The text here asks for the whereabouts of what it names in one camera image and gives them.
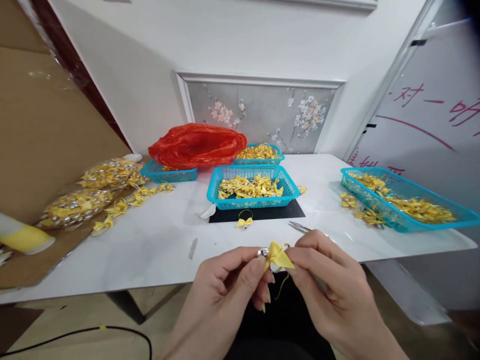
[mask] black pants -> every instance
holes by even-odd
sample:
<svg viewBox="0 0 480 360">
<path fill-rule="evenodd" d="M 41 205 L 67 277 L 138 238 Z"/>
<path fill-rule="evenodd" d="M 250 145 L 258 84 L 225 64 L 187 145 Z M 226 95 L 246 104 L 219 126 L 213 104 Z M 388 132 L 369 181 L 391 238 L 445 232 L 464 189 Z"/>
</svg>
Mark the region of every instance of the black pants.
<svg viewBox="0 0 480 360">
<path fill-rule="evenodd" d="M 285 271 L 277 273 L 275 284 L 268 286 L 271 304 L 265 304 L 266 313 L 248 304 L 226 359 L 335 360 L 329 342 L 315 329 L 302 294 L 291 277 L 275 300 L 286 277 Z"/>
</svg>

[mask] cardboard box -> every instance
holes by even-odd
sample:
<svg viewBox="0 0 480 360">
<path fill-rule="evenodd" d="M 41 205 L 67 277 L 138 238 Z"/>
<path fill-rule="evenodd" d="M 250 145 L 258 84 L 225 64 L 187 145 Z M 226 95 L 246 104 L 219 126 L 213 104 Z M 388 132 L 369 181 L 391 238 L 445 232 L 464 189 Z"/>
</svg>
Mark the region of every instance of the cardboard box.
<svg viewBox="0 0 480 360">
<path fill-rule="evenodd" d="M 32 224 L 86 169 L 130 153 L 50 55 L 16 0 L 0 1 L 0 79 L 3 214 Z M 35 255 L 15 253 L 0 267 L 0 288 L 38 284 L 91 230 L 84 223 L 49 231 L 54 245 Z"/>
</svg>

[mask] framed picture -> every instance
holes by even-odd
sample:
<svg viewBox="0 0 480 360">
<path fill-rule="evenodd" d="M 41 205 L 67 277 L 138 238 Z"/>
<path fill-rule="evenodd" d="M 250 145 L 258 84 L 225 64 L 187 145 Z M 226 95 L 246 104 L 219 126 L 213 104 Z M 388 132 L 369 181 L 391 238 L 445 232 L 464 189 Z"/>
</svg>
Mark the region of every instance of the framed picture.
<svg viewBox="0 0 480 360">
<path fill-rule="evenodd" d="M 343 80 L 271 78 L 177 71 L 188 122 L 234 129 L 249 144 L 313 154 L 331 121 Z"/>
<path fill-rule="evenodd" d="M 329 5 L 329 6 L 355 8 L 355 9 L 370 10 L 370 11 L 375 10 L 378 4 L 378 0 L 274 0 L 274 1 Z"/>
</svg>

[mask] turquoise basket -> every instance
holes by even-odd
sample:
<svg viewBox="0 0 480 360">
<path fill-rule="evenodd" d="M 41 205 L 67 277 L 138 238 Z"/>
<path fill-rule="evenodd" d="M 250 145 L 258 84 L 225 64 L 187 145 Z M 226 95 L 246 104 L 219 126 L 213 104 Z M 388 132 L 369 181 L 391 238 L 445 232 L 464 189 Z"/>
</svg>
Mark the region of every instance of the turquoise basket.
<svg viewBox="0 0 480 360">
<path fill-rule="evenodd" d="M 257 146 L 258 144 L 248 144 L 247 147 Z M 273 151 L 276 150 L 277 154 L 281 154 L 281 158 L 279 159 L 235 159 L 232 165 L 267 165 L 267 164 L 275 164 L 278 165 L 282 160 L 285 160 L 285 155 L 282 154 L 278 146 L 271 145 Z"/>
<path fill-rule="evenodd" d="M 480 215 L 453 201 L 438 195 L 423 186 L 399 176 L 381 167 L 348 167 L 341 169 L 343 178 L 341 184 L 350 190 L 362 203 L 379 213 L 383 220 L 399 233 L 415 233 L 427 230 L 444 230 L 451 228 L 466 228 L 480 225 Z M 408 216 L 406 213 L 369 190 L 350 174 L 373 175 L 386 182 L 386 187 L 392 193 L 406 199 L 419 198 L 449 209 L 457 221 L 443 224 L 425 224 Z"/>
<path fill-rule="evenodd" d="M 232 198 L 218 199 L 219 191 L 217 188 L 223 179 L 229 180 L 237 176 L 253 179 L 258 174 L 261 174 L 263 177 L 268 176 L 271 179 L 279 179 L 277 187 L 283 187 L 283 196 L 237 199 L 235 195 L 232 195 Z M 213 170 L 210 186 L 206 193 L 207 199 L 215 203 L 220 210 L 284 207 L 299 196 L 299 189 L 287 171 L 280 165 L 230 165 L 217 167 Z"/>
<path fill-rule="evenodd" d="M 178 171 L 163 171 L 162 168 L 163 165 L 152 159 L 140 170 L 140 173 L 156 183 L 180 183 L 195 180 L 199 171 L 198 168 Z"/>
</svg>

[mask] whiteboard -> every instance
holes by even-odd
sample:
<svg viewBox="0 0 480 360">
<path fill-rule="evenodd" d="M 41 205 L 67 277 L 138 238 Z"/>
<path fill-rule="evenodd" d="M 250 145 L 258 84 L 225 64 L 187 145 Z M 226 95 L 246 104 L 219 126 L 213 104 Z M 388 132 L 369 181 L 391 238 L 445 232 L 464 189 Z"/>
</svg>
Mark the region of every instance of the whiteboard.
<svg viewBox="0 0 480 360">
<path fill-rule="evenodd" d="M 348 162 L 389 169 L 480 213 L 480 49 L 471 26 L 423 36 Z"/>
</svg>

